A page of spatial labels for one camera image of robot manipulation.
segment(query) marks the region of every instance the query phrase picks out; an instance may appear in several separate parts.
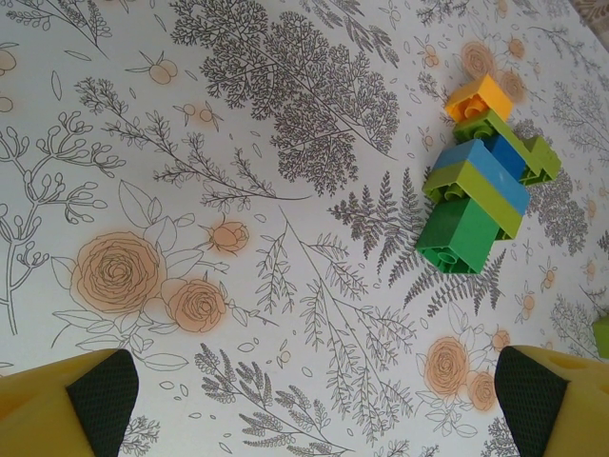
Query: green object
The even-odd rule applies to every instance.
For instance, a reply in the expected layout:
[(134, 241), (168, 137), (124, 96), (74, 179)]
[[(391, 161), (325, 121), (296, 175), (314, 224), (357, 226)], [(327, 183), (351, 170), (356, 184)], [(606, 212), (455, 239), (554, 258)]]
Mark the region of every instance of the green object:
[(594, 331), (594, 339), (597, 341), (597, 349), (599, 350), (599, 356), (603, 359), (608, 359), (609, 315), (597, 320), (597, 322), (592, 324), (592, 330)]
[(499, 225), (498, 240), (513, 240), (518, 234), (522, 216), (467, 161), (434, 169), (422, 190), (436, 203), (471, 198)]
[(560, 159), (540, 137), (530, 138), (523, 143), (493, 110), (489, 109), (466, 121), (460, 122), (453, 134), (459, 143), (474, 138), (486, 139), (496, 134), (502, 135), (516, 150), (526, 167), (520, 179), (525, 186), (552, 181), (560, 170)]
[(443, 273), (480, 273), (499, 226), (471, 198), (436, 205), (416, 249)]

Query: fern drawing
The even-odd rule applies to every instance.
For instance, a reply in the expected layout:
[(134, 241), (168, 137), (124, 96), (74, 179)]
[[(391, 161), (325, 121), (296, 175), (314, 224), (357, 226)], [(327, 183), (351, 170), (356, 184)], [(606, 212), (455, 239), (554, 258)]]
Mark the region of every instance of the fern drawing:
[(256, 120), (273, 118), (279, 172), (304, 178), (320, 194), (357, 178), (356, 139), (388, 155), (396, 133), (397, 96), (370, 70), (363, 51), (331, 47), (295, 12), (270, 23), (254, 1), (179, 0), (171, 34), (177, 45), (210, 49), (201, 66), (207, 92), (231, 109), (249, 104)]
[[(431, 212), (433, 204), (430, 200), (425, 199), (424, 206), (427, 213)], [(361, 199), (355, 192), (351, 192), (348, 200), (342, 200), (328, 211), (351, 227), (353, 240), (363, 240), (363, 255), (366, 259), (379, 244), (383, 245), (377, 261), (377, 272), (381, 274), (387, 263), (393, 264), (389, 273), (390, 287), (407, 271), (424, 265), (415, 245), (425, 225), (426, 216), (419, 206), (409, 169), (403, 174), (399, 200), (394, 198), (388, 171), (381, 181), (376, 202), (366, 185)]]

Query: branch drawing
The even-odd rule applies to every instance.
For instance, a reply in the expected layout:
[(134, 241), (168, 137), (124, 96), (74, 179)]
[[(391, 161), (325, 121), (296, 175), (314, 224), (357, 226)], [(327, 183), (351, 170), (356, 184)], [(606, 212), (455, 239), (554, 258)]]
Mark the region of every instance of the branch drawing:
[(391, 47), (389, 35), (377, 26), (363, 26), (355, 16), (364, 17), (358, 6), (358, 0), (303, 0), (301, 6), (306, 12), (315, 13), (317, 17), (329, 28), (344, 27), (349, 39), (360, 50), (376, 51), (384, 62), (391, 62), (397, 68), (400, 57)]
[[(412, 411), (409, 388), (402, 387), (401, 381), (385, 380), (382, 374), (399, 363), (401, 353), (410, 352), (410, 340), (416, 337), (414, 323), (401, 310), (357, 307), (339, 298), (337, 293), (351, 300), (362, 299), (367, 293), (363, 278), (344, 262), (349, 253), (347, 246), (330, 234), (321, 235), (316, 243), (307, 243), (285, 215), (284, 218), (284, 231), (278, 237), (266, 237), (271, 247), (260, 252), (265, 259), (259, 268), (261, 273), (267, 273), (262, 275), (264, 282), (259, 291), (265, 296), (259, 306), (277, 306), (270, 302), (270, 297), (277, 297), (273, 298), (275, 303), (286, 302), (284, 312), (295, 308), (295, 303), (290, 306), (287, 303), (295, 302), (293, 295), (297, 290), (288, 287), (293, 293), (287, 297), (281, 287), (269, 285), (272, 276), (268, 276), (272, 266), (278, 265), (287, 281), (285, 275), (291, 256), (284, 245), (286, 236), (291, 236), (315, 273), (307, 281), (310, 294), (300, 300), (305, 306), (300, 317), (304, 319), (306, 342), (316, 351), (326, 348), (329, 353), (326, 374), (327, 386), (332, 388), (332, 409), (337, 409), (343, 417), (351, 415), (363, 428), (366, 441), (374, 443), (392, 429), (401, 416), (409, 416)], [(320, 270), (320, 262), (327, 265), (325, 274)]]
[[(425, 199), (426, 212), (431, 212), (433, 204)], [(381, 181), (378, 202), (372, 198), (369, 187), (363, 187), (362, 199), (354, 192), (348, 201), (328, 210), (337, 220), (351, 226), (351, 238), (363, 240), (363, 255), (367, 259), (373, 249), (383, 240), (383, 248), (377, 262), (380, 274), (383, 266), (392, 258), (393, 266), (389, 274), (389, 286), (393, 286), (407, 271), (422, 265), (422, 257), (415, 250), (417, 239), (425, 225), (425, 215), (419, 207), (418, 195), (410, 179), (410, 170), (403, 174), (402, 196), (395, 199), (391, 189), (389, 171)]]
[(464, 17), (467, 13), (469, 0), (421, 0), (421, 2), (424, 7), (417, 10), (417, 17), (427, 27), (435, 21), (443, 24), (453, 14), (457, 14), (457, 17)]
[(603, 71), (601, 66), (595, 61), (587, 58), (582, 50), (585, 48), (585, 43), (581, 41), (569, 41), (569, 29), (565, 26), (554, 26), (552, 29), (544, 29), (543, 27), (529, 27), (530, 30), (539, 30), (542, 35), (550, 40), (554, 45), (560, 59), (568, 53), (573, 59), (573, 65), (579, 67), (583, 65), (586, 73), (595, 73), (603, 90), (609, 90), (609, 76)]
[(141, 126), (139, 117), (129, 119), (128, 104), (121, 100), (113, 85), (106, 79), (87, 78), (76, 84), (76, 91), (81, 94), (80, 101), (91, 112), (101, 114), (104, 110), (111, 112), (117, 120), (106, 123), (103, 128), (110, 136), (116, 134), (127, 142), (128, 146), (135, 145), (138, 149), (144, 146), (155, 147), (156, 152), (162, 152), (170, 157), (171, 165), (166, 165), (162, 171), (154, 172), (154, 179), (173, 184), (180, 188), (183, 183), (192, 178), (201, 183), (204, 193), (201, 203), (217, 208), (218, 211), (230, 212), (232, 204), (237, 204), (237, 210), (249, 209), (252, 198), (268, 198), (271, 200), (304, 200), (308, 197), (277, 196), (271, 183), (261, 180), (251, 169), (249, 160), (243, 156), (241, 149), (235, 149), (234, 161), (231, 166), (236, 169), (241, 183), (230, 178), (225, 169), (221, 169), (204, 153), (204, 135), (188, 133), (182, 143), (187, 145), (189, 152), (186, 159), (178, 155), (178, 144), (171, 140), (169, 121), (157, 111), (147, 112), (147, 126)]
[(146, 416), (131, 419), (125, 430), (121, 452), (135, 457), (142, 457), (150, 450), (150, 445), (159, 439), (161, 425), (159, 421), (150, 421)]
[[(195, 355), (195, 364), (206, 377), (203, 390), (206, 395), (222, 404), (234, 403), (238, 398), (254, 406), (250, 415), (240, 413), (247, 424), (243, 433), (257, 437), (244, 440), (252, 447), (285, 447), (294, 455), (308, 457), (327, 455), (340, 457), (352, 449), (337, 445), (325, 437), (324, 428), (330, 425), (325, 406), (319, 400), (311, 402), (296, 386), (290, 391), (275, 390), (268, 373), (264, 373), (255, 362), (250, 365), (239, 362), (233, 368), (230, 358), (220, 349), (218, 357), (207, 345), (201, 344), (202, 352)], [(283, 414), (272, 408), (273, 400), (282, 407)]]
[(397, 96), (370, 70), (363, 51), (352, 56), (343, 45), (330, 47), (295, 12), (269, 25), (264, 7), (253, 1), (171, 6), (180, 16), (174, 42), (213, 51), (201, 66), (208, 93), (224, 97), (231, 109), (250, 102), (256, 120), (274, 118), (271, 145), (289, 182), (304, 178), (320, 195), (344, 189), (357, 178), (356, 138), (388, 155), (399, 124)]
[(51, 23), (67, 24), (108, 58), (99, 46), (99, 39), (110, 38), (112, 33), (93, 0), (14, 0), (14, 3), (22, 10), (14, 10), (12, 1), (2, 2), (0, 6), (10, 8), (7, 17), (17, 24), (40, 27), (44, 31), (50, 30)]
[(58, 125), (48, 130), (46, 138), (36, 141), (36, 148), (42, 154), (37, 159), (30, 152), (28, 136), (20, 137), (12, 127), (6, 128), (6, 136), (0, 131), (0, 150), (3, 151), (0, 152), (0, 164), (12, 164), (16, 169), (21, 178), (19, 186), (23, 186), (29, 202), (27, 215), (15, 215), (12, 223), (7, 217), (9, 207), (0, 204), (0, 236), (9, 245), (5, 264), (5, 296), (0, 298), (0, 305), (7, 309), (13, 335), (17, 334), (13, 293), (25, 284), (36, 268), (49, 259), (48, 254), (34, 249), (35, 235), (43, 223), (41, 208), (59, 206), (64, 209), (66, 221), (76, 225), (93, 222), (89, 214), (80, 212), (83, 209), (107, 207), (103, 200), (94, 200), (91, 191), (97, 189), (96, 183), (86, 182), (67, 190), (64, 175), (57, 172), (51, 176), (46, 172), (47, 165), (54, 161), (77, 167), (94, 167), (113, 178), (112, 170), (125, 164), (124, 160), (108, 155), (111, 146), (101, 143), (88, 145), (87, 134), (93, 127), (78, 120), (80, 114), (80, 111), (75, 111), (70, 115), (65, 112), (58, 115)]

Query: patterned tablecloth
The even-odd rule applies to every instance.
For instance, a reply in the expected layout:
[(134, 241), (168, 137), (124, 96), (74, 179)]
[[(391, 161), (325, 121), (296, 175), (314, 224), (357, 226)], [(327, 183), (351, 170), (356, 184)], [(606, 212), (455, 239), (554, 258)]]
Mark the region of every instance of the patterned tablecloth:
[[(609, 55), (566, 0), (0, 10), (0, 372), (128, 348), (123, 454), (515, 456), (501, 348), (598, 358)], [(420, 189), (487, 72), (564, 168), (439, 275)]]

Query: leaf drawing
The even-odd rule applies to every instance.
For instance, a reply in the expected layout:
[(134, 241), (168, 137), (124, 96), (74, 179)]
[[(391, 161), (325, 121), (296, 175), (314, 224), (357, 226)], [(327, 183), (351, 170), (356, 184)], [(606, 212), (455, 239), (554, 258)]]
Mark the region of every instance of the leaf drawing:
[(14, 10), (12, 2), (2, 2), (0, 6), (10, 8), (7, 17), (17, 24), (44, 31), (50, 30), (51, 24), (67, 24), (108, 58), (99, 41), (100, 38), (109, 38), (112, 33), (94, 0), (18, 0), (15, 3), (22, 9)]
[[(231, 109), (249, 102), (256, 120), (274, 118), (271, 145), (285, 179), (304, 178), (320, 195), (333, 195), (357, 177), (356, 138), (389, 153), (399, 123), (397, 96), (370, 71), (363, 51), (330, 47), (295, 12), (268, 24), (264, 7), (253, 1), (179, 0), (171, 6), (179, 16), (174, 42), (213, 52), (201, 66), (208, 93), (224, 97)], [(241, 57), (236, 62), (232, 55)]]
[[(80, 111), (70, 115), (61, 112), (57, 116), (58, 124), (52, 126), (45, 137), (36, 141), (38, 157), (29, 149), (28, 136), (20, 136), (10, 126), (6, 128), (6, 134), (0, 131), (0, 164), (16, 170), (29, 205), (27, 215), (24, 216), (13, 209), (12, 213), (17, 214), (10, 221), (7, 217), (9, 207), (0, 203), (0, 236), (8, 244), (8, 256), (5, 257), (7, 263), (3, 266), (7, 287), (5, 295), (0, 297), (0, 305), (7, 309), (13, 335), (17, 333), (13, 293), (24, 285), (35, 269), (49, 259), (48, 254), (35, 249), (35, 235), (43, 224), (40, 209), (51, 206), (63, 208), (66, 221), (76, 225), (93, 222), (93, 217), (85, 213), (84, 209), (107, 207), (106, 202), (94, 199), (91, 193), (97, 189), (97, 183), (70, 185), (64, 181), (62, 172), (55, 171), (51, 175), (49, 164), (54, 163), (59, 167), (93, 167), (110, 178), (114, 177), (113, 169), (125, 164), (124, 160), (107, 155), (111, 146), (88, 143), (87, 136), (93, 127), (78, 120), (80, 114)], [(62, 263), (59, 259), (53, 262), (57, 280), (63, 288), (69, 287), (69, 272), (65, 270), (68, 266), (68, 263)]]
[(225, 169), (221, 169), (205, 155), (205, 138), (202, 133), (188, 133), (187, 137), (181, 140), (181, 143), (187, 145), (188, 154), (187, 158), (180, 157), (179, 145), (171, 139), (169, 121), (158, 111), (146, 113), (147, 126), (141, 125), (137, 116), (129, 119), (128, 104), (119, 98), (108, 80), (87, 78), (76, 84), (76, 91), (81, 94), (81, 103), (91, 112), (101, 114), (107, 110), (116, 117), (114, 123), (108, 122), (103, 128), (110, 136), (118, 135), (129, 147), (143, 149), (144, 146), (152, 146), (156, 152), (169, 157), (171, 165), (165, 165), (162, 171), (154, 171), (156, 181), (181, 188), (186, 181), (194, 178), (204, 189), (201, 203), (207, 207), (228, 213), (232, 204), (237, 204), (239, 211), (249, 209), (252, 198), (272, 200), (308, 198), (277, 196), (271, 183), (261, 180), (251, 169), (251, 164), (244, 158), (242, 149), (235, 149), (234, 161), (231, 163), (241, 180), (238, 184), (235, 179), (227, 175)]
[[(351, 449), (334, 444), (324, 436), (324, 428), (330, 425), (325, 407), (319, 400), (309, 400), (296, 386), (289, 391), (274, 390), (268, 373), (258, 364), (239, 362), (233, 367), (230, 358), (220, 349), (220, 357), (207, 345), (195, 355), (195, 365), (206, 376), (203, 390), (206, 396), (222, 404), (245, 400), (254, 411), (240, 413), (245, 422), (243, 433), (255, 437), (244, 440), (251, 447), (285, 447), (299, 456), (342, 456)], [(291, 420), (283, 419), (275, 412), (281, 407)]]
[[(430, 211), (431, 203), (425, 200), (424, 204)], [(422, 264), (422, 257), (415, 250), (415, 245), (424, 227), (425, 216), (419, 207), (409, 169), (403, 174), (402, 195), (399, 199), (394, 198), (388, 171), (381, 181), (378, 201), (375, 202), (366, 185), (361, 199), (355, 192), (350, 192), (348, 200), (342, 200), (328, 211), (351, 227), (353, 240), (363, 240), (363, 255), (366, 259), (372, 250), (383, 245), (377, 272), (381, 274), (385, 264), (393, 264), (389, 273), (390, 287), (407, 271)]]

